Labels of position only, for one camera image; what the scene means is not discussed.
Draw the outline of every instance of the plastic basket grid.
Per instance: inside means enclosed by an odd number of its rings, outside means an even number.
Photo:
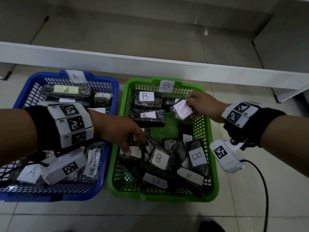
[[[110,114],[113,115],[115,113],[119,91],[117,80],[110,77],[95,76],[88,72],[84,72],[84,74],[89,84],[83,84],[83,86],[91,86],[96,92],[114,94],[110,110]],[[60,73],[36,73],[27,80],[13,108],[29,107],[36,105],[40,101],[44,101],[46,97],[39,93],[44,84],[74,85],[63,70]],[[52,202],[60,200],[87,200],[94,197],[103,185],[109,145],[110,143],[105,142],[104,151],[101,156],[100,174],[96,184],[60,182],[44,189],[28,186],[7,186],[0,188],[0,200]],[[15,168],[17,164],[18,161],[15,161],[3,166],[0,168],[0,174]],[[2,186],[6,185],[7,179],[8,175],[0,180],[0,184]]]
[[[159,86],[156,85],[148,85],[148,84],[142,84],[139,83],[138,80],[141,79],[137,79],[136,78],[136,84],[134,89],[136,90],[141,90],[141,91],[153,91],[153,92],[158,92],[159,91]],[[192,92],[193,89],[190,88],[177,88],[175,87],[173,88],[172,93],[164,93],[163,97],[175,97],[175,98],[182,98],[185,95],[187,95],[188,93]],[[124,93],[124,96],[126,95],[126,104],[125,104],[125,109],[124,109],[124,116],[129,117],[129,112],[131,109],[131,103],[134,99],[134,93],[133,90],[131,89],[132,87],[128,87],[128,92],[127,94]],[[208,147],[207,147],[207,127],[204,121],[204,117],[201,116],[199,117],[198,120],[195,119],[190,119],[189,122],[190,124],[193,125],[193,138],[197,139],[197,138],[202,138],[203,142],[204,142],[204,150],[205,150],[205,154],[206,154],[206,158],[207,161],[209,162],[209,156],[208,156]],[[165,127],[151,127],[150,128],[150,135],[157,139],[157,140],[162,140],[164,138],[175,138],[178,137],[178,124],[179,121],[175,118],[174,114],[171,112],[166,113],[166,122],[165,122]],[[141,191],[139,186],[137,185],[135,179],[133,178],[133,176],[126,171],[126,169],[117,161],[115,163],[115,167],[114,167],[114,173],[113,173],[113,177],[112,180],[114,182],[115,185],[121,185],[120,188],[117,188],[118,191],[121,191],[123,193],[125,192],[153,192],[153,193],[162,193],[162,195],[192,195],[192,193],[187,190],[187,189],[183,189],[183,188],[178,188],[176,190],[175,193],[170,193],[165,191],[164,189],[158,188],[158,187],[149,187],[146,191]],[[205,179],[204,180],[204,185],[209,186],[210,190],[212,191],[213,187],[213,180],[209,180],[209,179]]]

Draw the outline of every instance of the wrist strap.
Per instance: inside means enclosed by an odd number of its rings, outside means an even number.
[[[231,143],[244,142],[246,147],[260,145],[262,134],[267,126],[278,116],[286,115],[283,111],[262,108],[257,104],[240,102],[230,105],[222,113],[225,118],[224,128],[232,138]]]
[[[52,150],[58,157],[91,141],[94,128],[80,103],[42,105],[25,108],[37,128],[39,151]]]

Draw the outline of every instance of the white shelf edge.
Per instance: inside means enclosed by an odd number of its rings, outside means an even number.
[[[309,84],[307,73],[144,58],[10,42],[0,42],[0,62],[285,89],[300,89],[304,84]]]

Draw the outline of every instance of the forearm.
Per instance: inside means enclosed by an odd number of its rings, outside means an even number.
[[[309,119],[279,116],[265,129],[261,146],[309,177]]]
[[[37,151],[37,130],[23,109],[0,110],[0,166]]]

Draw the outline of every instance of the black cable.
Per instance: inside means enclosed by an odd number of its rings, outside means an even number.
[[[267,190],[265,179],[264,179],[261,171],[259,170],[259,168],[255,164],[253,164],[251,161],[249,161],[249,160],[240,160],[240,162],[248,162],[248,163],[252,164],[253,167],[255,167],[257,169],[257,171],[259,172],[259,174],[260,174],[260,176],[262,178],[262,181],[263,181],[263,184],[264,184],[264,188],[265,188],[265,195],[266,195],[266,209],[265,209],[265,220],[264,220],[264,230],[263,230],[263,232],[266,232],[267,224],[268,224],[269,200],[268,200],[268,190]]]
[[[45,164],[45,163],[41,163],[41,162],[40,162],[40,163],[35,163],[35,162],[33,162],[33,163],[23,164],[23,165],[20,165],[20,166],[17,166],[17,167],[15,167],[15,168],[11,169],[10,171],[5,172],[4,174],[2,174],[2,175],[0,176],[0,179],[4,178],[5,175],[10,174],[11,172],[13,172],[13,171],[15,171],[15,170],[17,170],[17,169],[21,169],[21,168],[23,168],[23,167],[26,167],[26,166],[32,165],[32,164],[41,164],[41,165],[43,165],[44,167],[47,167],[47,166],[49,165],[49,164]]]

